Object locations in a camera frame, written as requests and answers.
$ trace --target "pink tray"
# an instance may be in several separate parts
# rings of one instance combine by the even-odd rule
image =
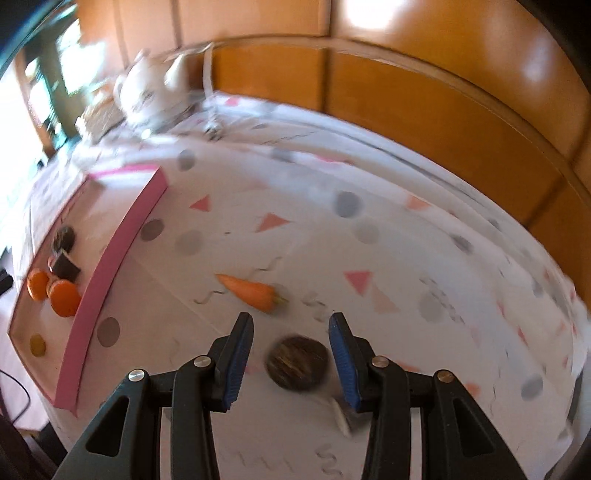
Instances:
[[[56,315],[49,300],[35,302],[26,284],[19,292],[8,334],[27,372],[57,407],[75,412],[80,377],[95,324],[129,247],[168,183],[156,165],[134,165],[88,175],[49,229],[29,271],[47,270],[51,242],[66,223],[76,231],[70,256],[82,269],[83,292],[75,317]],[[46,354],[36,358],[30,337],[40,333]]]

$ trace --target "orange carrot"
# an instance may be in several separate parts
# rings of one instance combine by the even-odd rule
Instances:
[[[241,278],[216,273],[219,282],[247,305],[265,313],[271,313],[279,303],[286,302],[274,287]]]

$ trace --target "black cable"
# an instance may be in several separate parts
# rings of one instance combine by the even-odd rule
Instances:
[[[27,389],[24,387],[24,385],[22,383],[20,383],[16,378],[14,378],[11,374],[6,373],[4,370],[0,369],[0,373],[3,373],[4,375],[6,375],[8,378],[12,378],[19,387],[21,387],[23,389],[23,391],[25,392],[25,395],[27,395],[27,404],[25,405],[25,407],[19,412],[19,414],[14,417],[13,420],[10,421],[10,423],[12,423],[13,425],[18,422],[18,420],[25,414],[25,412],[29,409],[29,407],[31,406],[31,396],[29,395],[29,392],[27,391]]]

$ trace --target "pink border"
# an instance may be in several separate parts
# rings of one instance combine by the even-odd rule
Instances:
[[[158,200],[168,187],[168,182],[164,172],[158,165],[153,164],[139,164],[133,166],[126,166],[113,170],[105,170],[91,173],[80,184],[78,189],[74,192],[70,200],[64,205],[60,211],[51,228],[48,230],[43,243],[51,235],[56,224],[61,220],[63,212],[67,211],[77,199],[77,194],[86,183],[88,179],[100,179],[111,174],[125,174],[133,172],[153,171],[154,174],[146,184],[146,186],[139,193],[133,205],[129,208],[121,223],[115,230],[113,237],[109,241],[105,251],[101,255],[99,262],[86,286],[85,292],[82,295],[82,300],[78,311],[72,323],[72,329],[66,343],[66,349],[61,361],[60,373],[56,385],[55,398],[51,398],[46,391],[41,388],[35,377],[31,375],[27,364],[23,361],[19,350],[15,348],[21,363],[33,379],[39,390],[43,393],[54,407],[70,410],[72,413],[76,410],[76,402],[78,398],[78,389],[80,386],[80,378],[82,376],[82,369],[86,359],[86,352],[90,345],[90,339],[95,328],[95,324],[102,308],[105,297],[111,287],[121,262],[125,258],[131,244],[137,236],[141,226],[144,224],[146,218],[158,203]],[[37,262],[37,255],[35,255],[30,269]],[[21,296],[24,289],[19,292],[17,305],[12,314],[11,326],[9,328],[9,335],[12,329],[12,323],[15,319]]]

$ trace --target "teapot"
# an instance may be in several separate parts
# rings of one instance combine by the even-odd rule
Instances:
[[[186,56],[168,67],[141,50],[131,69],[115,82],[113,98],[133,128],[157,129],[190,106]]]

